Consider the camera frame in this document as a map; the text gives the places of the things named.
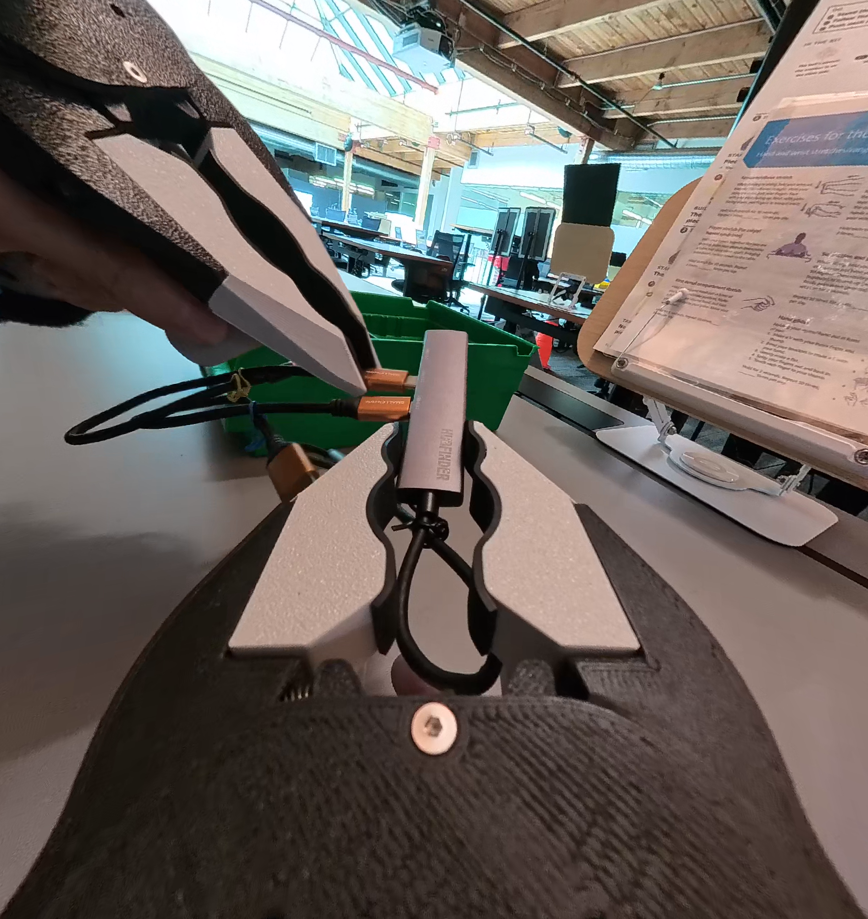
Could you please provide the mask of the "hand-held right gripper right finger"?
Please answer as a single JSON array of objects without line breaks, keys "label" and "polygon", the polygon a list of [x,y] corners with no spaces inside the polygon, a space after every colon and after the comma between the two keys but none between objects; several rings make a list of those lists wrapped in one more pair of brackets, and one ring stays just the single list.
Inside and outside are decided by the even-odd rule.
[{"label": "hand-held right gripper right finger", "polygon": [[629,659],[639,638],[578,514],[575,501],[480,422],[470,423],[473,549],[470,632],[501,664],[553,675],[583,658]]}]

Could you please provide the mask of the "orange-plug cable yellow tie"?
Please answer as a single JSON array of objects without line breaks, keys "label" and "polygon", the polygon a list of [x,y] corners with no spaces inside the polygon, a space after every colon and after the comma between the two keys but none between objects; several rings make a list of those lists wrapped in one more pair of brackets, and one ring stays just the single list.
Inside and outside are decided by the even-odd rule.
[{"label": "orange-plug cable yellow tie", "polygon": [[[168,384],[162,387],[149,390],[151,392],[161,388],[166,389],[166,396],[164,398],[156,399],[153,402],[147,403],[142,406],[140,409],[129,410],[125,415],[121,416],[121,420],[132,417],[141,411],[146,411],[153,407],[157,407],[173,401],[175,399],[181,398],[186,395],[190,395],[194,392],[237,392],[241,395],[250,395],[257,402],[256,399],[256,388],[262,385],[267,384],[276,384],[281,382],[286,382],[299,378],[307,378],[309,376],[308,372],[304,369],[297,367],[292,364],[284,365],[267,365],[253,367],[250,369],[235,370],[232,372],[224,372],[217,375],[206,375],[199,379],[180,381],[173,384]],[[409,396],[412,399],[413,403],[413,394],[417,385],[417,377],[409,374],[404,370],[383,370],[375,369],[368,370],[365,372],[363,377],[363,383],[366,388],[366,392],[362,396],[396,396],[403,395]],[[274,403],[306,403],[306,402],[274,402]]]}]

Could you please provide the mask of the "orange-plug cable blue tie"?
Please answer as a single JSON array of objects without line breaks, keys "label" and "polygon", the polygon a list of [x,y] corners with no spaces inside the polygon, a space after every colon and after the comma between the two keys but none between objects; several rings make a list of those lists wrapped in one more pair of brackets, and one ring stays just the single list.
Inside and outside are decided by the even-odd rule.
[{"label": "orange-plug cable blue tie", "polygon": [[271,415],[326,415],[359,422],[400,422],[410,415],[409,396],[362,396],[324,403],[265,403],[237,392],[194,392],[121,420],[129,410],[164,398],[165,388],[143,393],[74,425],[64,434],[71,446],[102,443],[142,430],[165,430],[203,425],[237,417],[249,420],[267,453],[267,475],[282,503],[290,503],[328,471],[335,460],[317,463],[301,444],[281,437]]}]

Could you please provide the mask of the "grey usb hub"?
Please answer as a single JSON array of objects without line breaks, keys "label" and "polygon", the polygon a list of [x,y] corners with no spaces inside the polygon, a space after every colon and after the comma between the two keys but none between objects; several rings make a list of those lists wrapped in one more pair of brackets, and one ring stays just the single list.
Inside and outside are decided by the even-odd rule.
[{"label": "grey usb hub", "polygon": [[449,527],[440,514],[444,507],[460,506],[463,499],[468,348],[468,335],[461,331],[430,330],[424,338],[397,481],[399,500],[414,516],[404,522],[411,538],[396,574],[394,627],[402,659],[422,681],[455,695],[484,695],[502,669],[492,653],[484,653],[475,672],[446,670],[422,652],[409,622],[410,593],[425,551],[439,554],[468,588],[474,585],[471,567],[447,544]]}]

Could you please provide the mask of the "green plastic bin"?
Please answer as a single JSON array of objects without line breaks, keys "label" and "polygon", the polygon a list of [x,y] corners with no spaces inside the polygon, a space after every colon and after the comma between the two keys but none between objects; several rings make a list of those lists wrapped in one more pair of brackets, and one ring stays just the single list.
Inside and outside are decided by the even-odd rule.
[{"label": "green plastic bin", "polygon": [[[371,333],[383,368],[417,374],[426,332],[459,330],[468,335],[467,419],[497,430],[510,399],[519,388],[535,346],[474,317],[437,302],[419,306],[408,298],[373,289],[352,291]],[[260,347],[214,367],[201,369],[213,376],[232,370],[280,365],[285,360]],[[258,403],[327,403],[345,394],[312,377],[297,377],[253,387]],[[271,426],[287,441],[318,448],[352,448],[374,434],[380,423],[361,422],[328,415],[271,415]],[[224,432],[239,449],[264,459],[262,436],[247,417],[221,422]]]}]

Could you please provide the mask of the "light grey desk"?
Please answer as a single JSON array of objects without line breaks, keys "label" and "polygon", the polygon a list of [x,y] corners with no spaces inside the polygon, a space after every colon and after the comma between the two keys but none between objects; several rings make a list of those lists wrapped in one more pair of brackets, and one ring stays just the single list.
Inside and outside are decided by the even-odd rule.
[{"label": "light grey desk", "polygon": [[[143,647],[276,506],[261,463],[218,427],[64,443],[76,422],[197,375],[125,314],[0,326],[0,913]],[[868,915],[868,523],[843,516],[813,548],[786,549],[528,401],[511,401],[499,435],[704,621]]]}]

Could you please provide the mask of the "person's right hand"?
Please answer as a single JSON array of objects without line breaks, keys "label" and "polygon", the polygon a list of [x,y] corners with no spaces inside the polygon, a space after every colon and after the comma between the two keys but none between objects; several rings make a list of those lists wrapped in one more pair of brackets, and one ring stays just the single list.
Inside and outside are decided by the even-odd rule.
[{"label": "person's right hand", "polygon": [[395,695],[436,697],[441,694],[440,690],[415,673],[402,655],[394,659],[390,676]]}]

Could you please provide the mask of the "person's left hand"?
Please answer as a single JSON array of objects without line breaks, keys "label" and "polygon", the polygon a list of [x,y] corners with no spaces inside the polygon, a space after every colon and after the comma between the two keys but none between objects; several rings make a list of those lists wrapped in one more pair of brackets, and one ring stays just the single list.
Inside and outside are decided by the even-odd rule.
[{"label": "person's left hand", "polygon": [[52,207],[0,169],[0,325],[63,328],[132,314],[191,359],[256,347],[151,259]]}]

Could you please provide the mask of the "black office chair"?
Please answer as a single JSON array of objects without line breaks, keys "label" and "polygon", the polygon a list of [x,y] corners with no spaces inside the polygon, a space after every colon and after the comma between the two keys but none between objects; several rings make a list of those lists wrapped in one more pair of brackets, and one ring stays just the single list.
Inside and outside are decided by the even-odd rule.
[{"label": "black office chair", "polygon": [[428,255],[449,262],[451,274],[447,282],[447,304],[461,305],[465,275],[471,264],[472,234],[435,231],[428,238]]}]

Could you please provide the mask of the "wooden book stand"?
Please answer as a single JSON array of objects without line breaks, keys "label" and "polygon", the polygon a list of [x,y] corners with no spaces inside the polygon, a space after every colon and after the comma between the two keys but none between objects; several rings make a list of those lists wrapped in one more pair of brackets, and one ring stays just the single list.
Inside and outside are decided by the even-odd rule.
[{"label": "wooden book stand", "polygon": [[[840,515],[799,492],[798,483],[810,471],[819,471],[868,491],[867,444],[773,415],[729,394],[683,381],[625,356],[613,358],[597,348],[628,296],[643,284],[645,270],[668,259],[667,255],[658,257],[658,250],[671,227],[681,225],[680,214],[698,183],[689,183],[662,207],[578,335],[578,355],[589,370],[643,397],[654,425],[631,435],[617,429],[602,435],[601,442],[751,532],[779,545],[801,547],[836,525]],[[800,469],[778,481],[729,463],[675,434],[670,410],[795,460]]]}]

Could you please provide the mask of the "white ceiling projector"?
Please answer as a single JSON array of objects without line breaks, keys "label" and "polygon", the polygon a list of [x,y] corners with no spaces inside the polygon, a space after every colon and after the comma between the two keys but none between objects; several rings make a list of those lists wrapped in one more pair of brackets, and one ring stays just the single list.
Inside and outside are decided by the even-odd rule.
[{"label": "white ceiling projector", "polygon": [[437,74],[452,66],[454,52],[450,36],[439,28],[409,22],[393,36],[392,55],[417,75]]}]

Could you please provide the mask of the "beige rounded board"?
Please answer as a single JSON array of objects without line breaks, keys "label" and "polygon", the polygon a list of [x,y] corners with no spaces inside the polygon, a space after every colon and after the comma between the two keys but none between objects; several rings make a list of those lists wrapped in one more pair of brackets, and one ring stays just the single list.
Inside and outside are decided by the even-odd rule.
[{"label": "beige rounded board", "polygon": [[607,275],[614,231],[610,226],[561,223],[552,244],[550,274],[578,277],[590,284]]}]

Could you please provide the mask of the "blue-header exercise sheet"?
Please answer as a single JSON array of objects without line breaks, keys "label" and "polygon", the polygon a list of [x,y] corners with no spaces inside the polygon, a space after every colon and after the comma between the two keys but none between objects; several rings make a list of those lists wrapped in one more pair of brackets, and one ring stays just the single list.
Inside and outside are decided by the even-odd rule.
[{"label": "blue-header exercise sheet", "polygon": [[785,99],[737,150],[603,349],[868,441],[868,92]]}]

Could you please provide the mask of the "black metal pole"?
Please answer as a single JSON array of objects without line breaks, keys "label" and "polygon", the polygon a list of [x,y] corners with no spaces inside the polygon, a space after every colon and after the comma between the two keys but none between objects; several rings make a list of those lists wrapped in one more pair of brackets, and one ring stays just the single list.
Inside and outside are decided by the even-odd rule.
[{"label": "black metal pole", "polygon": [[752,143],[755,130],[764,126],[766,116],[777,110],[782,100],[791,97],[796,86],[794,71],[802,61],[806,41],[801,35],[821,4],[820,1],[790,2],[724,144],[727,154],[740,156]]}]

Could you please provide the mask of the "white instruction sheet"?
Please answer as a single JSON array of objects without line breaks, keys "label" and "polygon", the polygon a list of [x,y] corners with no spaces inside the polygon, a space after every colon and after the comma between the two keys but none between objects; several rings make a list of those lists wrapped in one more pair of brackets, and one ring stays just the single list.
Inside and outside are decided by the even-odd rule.
[{"label": "white instruction sheet", "polygon": [[[794,71],[796,86],[784,100],[868,91],[868,1],[822,1],[801,36],[806,41]],[[721,183],[720,176],[740,157],[727,154],[724,144],[706,173],[665,203],[593,308],[577,340],[579,358],[589,370],[609,373],[612,357],[601,346],[624,345],[623,334],[633,316],[666,289],[667,272]]]}]

